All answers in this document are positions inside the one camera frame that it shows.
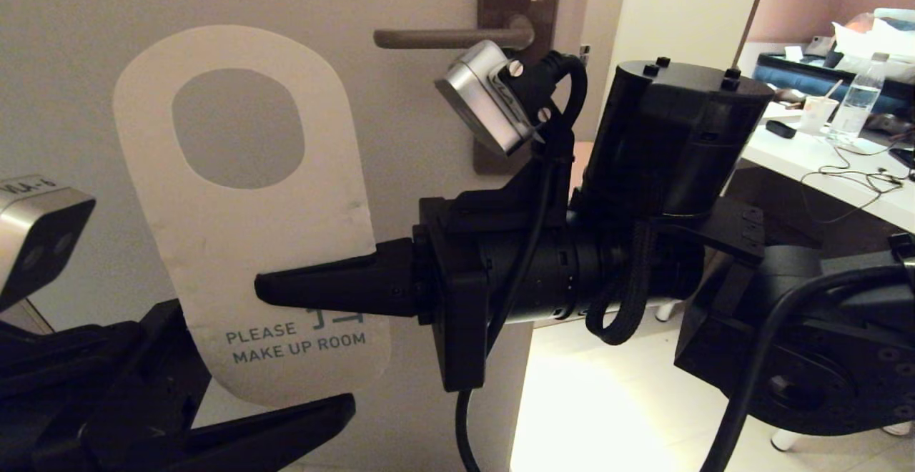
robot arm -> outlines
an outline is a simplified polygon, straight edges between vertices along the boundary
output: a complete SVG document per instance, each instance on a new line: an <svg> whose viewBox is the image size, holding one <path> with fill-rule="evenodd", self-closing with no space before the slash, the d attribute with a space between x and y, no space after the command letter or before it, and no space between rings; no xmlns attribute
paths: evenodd
<svg viewBox="0 0 915 472"><path fill-rule="evenodd" d="M559 110L550 97L563 77L572 89ZM730 398L705 472L725 468L748 413L810 434L915 418L912 236L896 238L892 254L820 261L797 247L765 248L762 212L718 198L771 98L764 84L664 58L621 64L571 204L571 129L586 91L578 59L551 52L521 64L484 42L437 87L494 152L532 139L530 162L502 189L420 199L411 238L366 257L264 273L254 286L273 305L431 325L443 386L461 392L468 470L470 391L483 387L503 323L585 315L589 331L618 345L657 299L693 298L674 364ZM23 185L0 189L33 192ZM78 192L42 196L16 205L0 195L9 259L0 309L54 279L68 250L46 269L26 266L29 256L68 231L72 248L92 208ZM718 254L703 274L707 247ZM620 313L604 326L608 311ZM190 430L209 372L174 300L140 323L56 335L0 323L0 345L3 469L205 470L245 456L266 471L336 436L355 411L352 395L340 395Z"/></svg>
<svg viewBox="0 0 915 472"><path fill-rule="evenodd" d="M488 51L471 49L437 86L496 152L538 134L533 159L501 190L421 199L412 240L379 244L358 264L258 276L262 300L432 325L444 388L462 393L468 470L461 417L501 323L585 315L590 332L620 345L653 298L695 294L674 363L731 399L705 472L725 468L748 413L809 434L915 416L915 300L899 264L905 254L912 266L911 238L896 260L820 263L803 248L765 248L762 212L718 198L771 99L765 84L667 58L621 64L567 205L574 117L555 123L549 94L561 77L543 71L562 58L526 69ZM572 81L566 114L577 114ZM705 247L718 257L703 277ZM619 313L604 326L608 311Z"/></svg>

black cylindrical motor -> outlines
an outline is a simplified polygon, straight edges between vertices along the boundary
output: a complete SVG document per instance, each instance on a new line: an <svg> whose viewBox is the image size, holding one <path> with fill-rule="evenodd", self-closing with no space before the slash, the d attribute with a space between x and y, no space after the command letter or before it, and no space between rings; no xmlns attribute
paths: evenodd
<svg viewBox="0 0 915 472"><path fill-rule="evenodd" d="M736 68L624 62L573 210L706 215L771 97L771 88Z"/></svg>

straw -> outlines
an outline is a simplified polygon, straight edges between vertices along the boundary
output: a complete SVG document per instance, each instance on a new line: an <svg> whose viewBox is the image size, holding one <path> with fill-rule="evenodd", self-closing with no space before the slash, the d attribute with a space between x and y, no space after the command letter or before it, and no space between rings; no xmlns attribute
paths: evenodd
<svg viewBox="0 0 915 472"><path fill-rule="evenodd" d="M829 91L827 91L826 94L823 95L823 97L824 98L832 97L833 93L836 93L836 89L839 89L840 84L842 84L842 79L837 80L836 83L833 84L833 87L829 88Z"/></svg>

paper cup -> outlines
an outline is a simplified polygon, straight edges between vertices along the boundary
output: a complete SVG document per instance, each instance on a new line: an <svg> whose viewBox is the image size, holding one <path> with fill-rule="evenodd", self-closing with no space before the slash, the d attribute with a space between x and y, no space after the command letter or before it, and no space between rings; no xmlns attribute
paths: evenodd
<svg viewBox="0 0 915 472"><path fill-rule="evenodd" d="M807 134L820 134L820 129L826 124L839 102L827 97L807 97L803 105L801 123L798 130Z"/></svg>

black cable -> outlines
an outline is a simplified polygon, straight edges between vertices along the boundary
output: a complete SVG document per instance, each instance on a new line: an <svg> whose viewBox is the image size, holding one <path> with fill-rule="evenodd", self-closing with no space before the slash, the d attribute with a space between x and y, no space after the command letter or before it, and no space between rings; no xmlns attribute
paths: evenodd
<svg viewBox="0 0 915 472"><path fill-rule="evenodd" d="M493 351L496 339L499 338L505 321L512 313L512 309L514 309L518 299L518 290L524 283L524 277L527 276L527 270L530 269L530 263L533 261L533 254L536 253L540 232L543 231L543 220L546 219L550 196L553 193L553 171L555 171L555 165L550 160L543 160L543 164L540 166L540 197L535 208L535 218L530 224L527 240L524 242L519 252L519 257L515 261L514 270L510 273L510 279L507 280L505 294L501 295L503 301L496 303L493 318L490 319L490 326L486 332L486 355Z"/></svg>
<svg viewBox="0 0 915 472"><path fill-rule="evenodd" d="M911 167L909 167L909 172L906 173L906 175L902 176L902 177L898 177L896 175L886 173L886 171L884 169L880 169L880 171L878 171L878 172L860 172L860 171L857 171L857 169L851 169L852 164L850 163L850 161L848 159L846 159L845 156L842 155L842 152L839 151L839 150L844 150L845 152L848 152L851 154L856 154L858 156L876 156L878 154L882 154L883 152L888 152L890 149L892 149L892 147L895 147L896 144L898 144L898 143L899 142L894 142L892 145L886 147L886 149L882 149L882 150L879 150L879 152L872 152L872 153L855 152L855 150L844 149L843 147L833 146L833 150L836 152L836 155L839 156L839 159L842 159L842 162L844 164L843 165L825 164L823 166L820 166L820 168L817 169L816 172L804 173L804 175L801 176L800 181L798 181L798 184L801 186L801 200L803 200L804 209L807 211L807 215L809 215L811 220L813 220L817 224L823 224L823 225L834 224L836 222L846 219L847 217L850 217L851 215L855 214L855 212L865 209L867 206L872 205L874 202L879 201L881 196L888 194L889 192L894 192L898 189L901 189L902 181L905 181L905 179L908 178L908 176L912 173ZM829 168L835 169L836 171L835 172L829 171ZM839 215L839 217L836 217L836 218L824 220L824 219L814 217L813 210L811 210L811 208L810 208L810 202L807 200L807 194L805 194L805 192L804 192L804 183L803 183L804 180L807 179L807 177L809 177L811 175L823 175L823 176L827 176L827 177L836 177L838 179L845 179L846 181L855 182L856 185L864 186L865 188L872 191L875 194L874 198L865 202L865 204L854 207L852 210L845 212L844 214ZM878 185L875 185L874 181L886 182L892 186L890 186L888 189L881 189Z"/></svg>
<svg viewBox="0 0 915 472"><path fill-rule="evenodd" d="M460 454L460 461L464 463L464 469L467 472L480 472L480 466L477 465L477 459L473 456L473 449L470 447L470 439L467 432L467 414L470 409L470 395L473 390L461 390L457 393L457 407L455 407L455 439L457 439L457 451Z"/></svg>
<svg viewBox="0 0 915 472"><path fill-rule="evenodd" d="M657 240L651 222L637 220L632 234L630 266L625 277L611 280L592 300L585 315L585 327L608 345L622 345L632 338L648 306L651 282L651 255ZM611 302L620 302L620 311L604 328L604 316Z"/></svg>
<svg viewBox="0 0 915 472"><path fill-rule="evenodd" d="M874 280L906 280L905 269L899 265L872 267L865 270L849 270L834 275L817 277L805 282L794 290L783 294L765 321L759 328L753 342L751 355L744 368L738 387L730 395L728 407L721 418L715 442L709 449L706 462L700 472L723 472L734 453L734 448L741 437L741 430L746 420L749 403L753 397L753 390L759 381L763 365L766 362L768 349L772 340L778 334L778 329L784 324L791 313L794 313L805 303L814 299L814 295L835 287L847 286L860 282L873 282Z"/></svg>
<svg viewBox="0 0 915 472"><path fill-rule="evenodd" d="M549 206L550 196L553 192L552 176L553 165L550 160L543 160L540 166L540 199L537 202L535 219L530 225L527 240L519 252L519 257L515 261L515 267L507 279L506 293L503 301L495 306L493 319L490 320L489 328L486 332L486 355L489 357L490 351L496 344L496 339L505 325L509 314L517 300L518 290L524 282L527 270L530 269L530 261L533 261L533 254L537 250L537 242L540 239L540 232L543 231L543 220L546 218L547 207ZM457 405L455 405L455 440L457 440L457 451L460 453L461 462L464 463L464 469L467 472L480 472L480 466L474 458L473 449L470 447L470 437L468 437L467 419L468 409L470 409L470 395L473 390L462 390L457 394Z"/></svg>
<svg viewBox="0 0 915 472"><path fill-rule="evenodd" d="M555 80L559 81L566 74L571 80L569 98L565 104L565 109L559 120L551 125L550 130L565 131L572 130L573 124L581 113L582 106L585 104L585 96L588 93L588 75L585 73L585 65L581 59L575 56L559 56L552 54L548 56L552 59L551 65L558 66L558 75ZM553 192L553 172L555 171L555 160L551 156L543 156L542 165L540 166L540 197L533 215L533 223L530 225L527 240L520 248L515 266L510 271L510 277L506 280L505 294L501 296L501 302L496 302L495 312L487 328L486 335L486 355L489 358L496 339L505 325L509 315L512 313L518 296L518 290L524 282L527 270L530 269L530 263L533 261L533 254L537 248L537 242L540 239L540 232L543 231L543 221L546 218L547 208L549 208L550 196ZM455 440L457 440L457 451L460 454L461 463L464 463L464 469L467 472L480 472L480 466L477 459L474 458L473 449L470 446L470 437L468 437L468 411L470 410L470 396L473 390L462 390L457 394L457 405L455 405Z"/></svg>

